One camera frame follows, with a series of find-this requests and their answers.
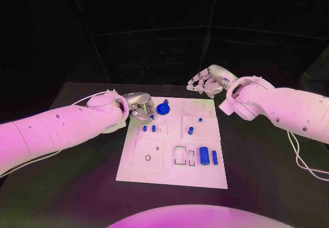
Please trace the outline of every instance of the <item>white mounting plate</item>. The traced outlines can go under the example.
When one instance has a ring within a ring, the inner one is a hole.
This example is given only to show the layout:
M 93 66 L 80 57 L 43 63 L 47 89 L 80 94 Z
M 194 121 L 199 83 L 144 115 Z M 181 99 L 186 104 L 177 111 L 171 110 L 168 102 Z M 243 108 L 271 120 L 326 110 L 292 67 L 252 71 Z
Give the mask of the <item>white mounting plate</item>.
M 157 114 L 152 122 L 129 119 L 115 180 L 226 189 L 213 100 L 151 98 L 154 107 L 164 99 L 168 100 L 170 112 L 167 115 Z M 193 134 L 186 135 L 184 128 L 190 124 L 196 124 Z M 152 125 L 155 125 L 155 132 L 151 132 Z M 186 148 L 186 165 L 174 165 L 176 146 Z M 200 165 L 199 148 L 203 146 L 209 151 L 209 165 Z M 212 161 L 213 150 L 217 154 L 217 165 L 213 165 Z M 194 155 L 194 166 L 188 166 L 190 151 Z

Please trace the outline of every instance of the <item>wire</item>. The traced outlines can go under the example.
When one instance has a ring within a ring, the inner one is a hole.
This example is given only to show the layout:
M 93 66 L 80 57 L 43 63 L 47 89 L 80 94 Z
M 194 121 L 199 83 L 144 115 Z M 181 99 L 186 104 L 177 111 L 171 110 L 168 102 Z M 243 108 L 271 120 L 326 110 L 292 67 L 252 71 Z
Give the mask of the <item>wire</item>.
M 90 97 L 93 97 L 93 96 L 99 95 L 99 94 L 105 94 L 106 92 L 108 92 L 108 91 L 103 91 L 103 92 L 99 92 L 99 93 L 96 93 L 96 94 L 92 94 L 92 95 L 86 96 L 83 99 L 77 100 L 72 105 L 74 105 L 77 102 L 80 102 L 80 101 L 85 100 L 86 98 L 90 98 Z M 0 178 L 4 177 L 5 175 L 8 175 L 11 172 L 14 172 L 17 169 L 20 169 L 21 167 L 24 167 L 25 165 L 28 165 L 28 164 L 31 164 L 31 163 L 34 163 L 34 162 L 37 162 L 37 161 L 40 161 L 40 160 L 43 160 L 43 159 L 51 157 L 51 156 L 56 155 L 60 151 L 62 151 L 62 150 L 59 150 L 56 153 L 50 154 L 49 156 L 46 156 L 46 157 L 43 157 L 43 158 L 38 158 L 37 160 L 33 160 L 33 161 L 27 162 L 25 164 L 23 164 L 21 166 L 18 166 L 15 169 L 12 169 L 12 170 L 10 170 L 7 173 L 1 174 L 1 175 L 0 175 Z
M 292 136 L 292 138 L 294 138 L 294 141 L 295 141 L 295 144 L 297 144 L 297 148 L 294 147 L 294 144 L 292 144 L 292 141 L 291 141 L 289 134 L 291 134 L 291 136 Z M 298 140 L 297 140 L 294 134 L 292 134 L 291 132 L 287 131 L 287 136 L 288 136 L 288 140 L 289 140 L 289 143 L 291 143 L 291 146 L 292 146 L 292 150 L 294 150 L 294 153 L 295 153 L 295 163 L 297 163 L 298 167 L 302 168 L 304 170 L 307 170 L 307 171 L 310 172 L 310 174 L 311 174 L 317 179 L 320 179 L 320 180 L 323 180 L 323 181 L 329 181 L 329 179 L 320 178 L 320 177 L 313 173 L 313 172 L 320 172 L 320 173 L 329 174 L 329 172 L 321 171 L 321 170 L 310 169 L 308 166 L 305 165 L 305 163 L 304 163 L 304 161 L 302 161 L 302 159 L 301 159 L 301 157 L 300 157 L 300 144 L 298 144 Z

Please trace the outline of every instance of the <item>cable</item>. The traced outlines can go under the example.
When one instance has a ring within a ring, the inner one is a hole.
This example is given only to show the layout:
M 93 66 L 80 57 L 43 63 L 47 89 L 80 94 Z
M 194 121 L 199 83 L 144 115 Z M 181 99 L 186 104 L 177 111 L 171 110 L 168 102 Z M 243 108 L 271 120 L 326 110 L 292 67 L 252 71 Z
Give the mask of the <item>cable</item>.
M 294 144 L 292 144 L 292 141 L 291 141 L 289 134 L 291 134 L 291 136 L 292 136 L 292 138 L 294 138 L 294 141 L 295 141 L 295 144 L 297 144 L 297 148 L 294 147 Z M 308 166 L 305 165 L 305 163 L 304 163 L 304 161 L 302 161 L 302 159 L 301 159 L 301 157 L 300 157 L 300 144 L 298 144 L 298 140 L 297 140 L 294 134 L 292 134 L 291 132 L 287 131 L 287 136 L 288 136 L 288 140 L 289 140 L 289 143 L 291 143 L 291 146 L 292 146 L 292 150 L 294 150 L 294 153 L 295 153 L 295 163 L 297 163 L 298 167 L 302 168 L 304 170 L 307 170 L 307 171 L 310 172 L 310 174 L 311 174 L 317 179 L 320 179 L 320 180 L 323 180 L 323 181 L 329 181 L 329 179 L 320 178 L 320 177 L 313 173 L 313 172 L 320 172 L 320 173 L 329 174 L 329 172 L 321 171 L 321 170 L 310 169 Z
M 103 91 L 103 92 L 99 92 L 99 93 L 96 93 L 96 94 L 92 94 L 92 95 L 86 96 L 83 99 L 77 100 L 72 105 L 74 105 L 77 102 L 80 102 L 80 101 L 85 100 L 86 98 L 90 98 L 90 97 L 93 97 L 93 96 L 99 95 L 99 94 L 105 94 L 106 92 L 108 92 L 108 90 Z M 12 169 L 12 170 L 10 170 L 7 173 L 1 174 L 1 175 L 0 175 L 0 178 L 4 177 L 5 175 L 8 175 L 11 172 L 14 172 L 17 169 L 20 169 L 21 167 L 24 167 L 25 165 L 28 165 L 28 164 L 31 164 L 31 163 L 34 163 L 34 162 L 37 162 L 37 161 L 40 161 L 40 160 L 43 160 L 43 159 L 51 157 L 51 156 L 56 155 L 60 151 L 62 151 L 62 150 L 59 150 L 56 153 L 50 154 L 49 156 L 46 156 L 46 157 L 43 157 L 43 158 L 38 158 L 37 160 L 33 160 L 33 161 L 27 162 L 25 164 L 23 164 L 21 166 L 18 166 L 15 169 Z
M 23 164 L 20 167 L 17 167 L 14 170 L 8 171 L 5 174 L 0 175 L 0 178 L 4 177 L 5 175 L 8 175 L 12 171 L 15 171 L 17 169 L 20 169 L 21 167 L 24 167 L 25 165 L 31 164 L 33 162 L 37 162 L 40 160 L 43 160 L 44 158 L 51 157 L 53 155 L 56 155 L 60 151 L 57 151 L 56 153 L 50 154 L 49 156 L 38 158 L 37 160 L 33 160 L 30 162 L 27 162 L 25 164 Z

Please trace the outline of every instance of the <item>table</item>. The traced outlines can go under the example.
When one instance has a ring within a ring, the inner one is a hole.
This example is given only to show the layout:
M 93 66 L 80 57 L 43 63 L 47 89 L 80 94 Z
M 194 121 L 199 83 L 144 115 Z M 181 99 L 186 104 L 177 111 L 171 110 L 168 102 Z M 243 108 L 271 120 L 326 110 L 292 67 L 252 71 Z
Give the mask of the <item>table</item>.
M 106 89 L 206 99 L 184 86 L 64 83 L 50 108 Z M 180 204 L 226 206 L 300 228 L 327 227 L 329 182 L 297 167 L 285 131 L 264 116 L 248 122 L 219 109 L 216 116 L 227 190 L 115 181 L 125 127 L 10 174 L 0 188 L 0 227 L 102 228 L 144 210 Z M 326 169 L 324 144 L 297 138 L 305 163 Z

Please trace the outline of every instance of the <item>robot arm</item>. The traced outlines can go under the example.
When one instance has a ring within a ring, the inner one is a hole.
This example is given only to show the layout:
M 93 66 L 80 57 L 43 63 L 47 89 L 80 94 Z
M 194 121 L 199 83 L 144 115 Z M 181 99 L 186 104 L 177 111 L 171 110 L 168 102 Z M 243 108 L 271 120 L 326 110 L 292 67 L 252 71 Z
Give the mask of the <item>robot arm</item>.
M 261 114 L 274 126 L 329 144 L 329 99 L 321 95 L 274 88 L 261 77 L 236 78 L 216 65 L 210 65 L 191 78 L 186 88 L 204 92 L 210 98 L 225 89 L 226 99 L 219 109 L 226 115 L 235 112 L 251 121 Z
M 125 127 L 129 111 L 138 120 L 152 120 L 147 93 L 119 96 L 115 91 L 106 91 L 89 97 L 87 107 L 69 105 L 0 125 L 0 174 L 38 156 Z

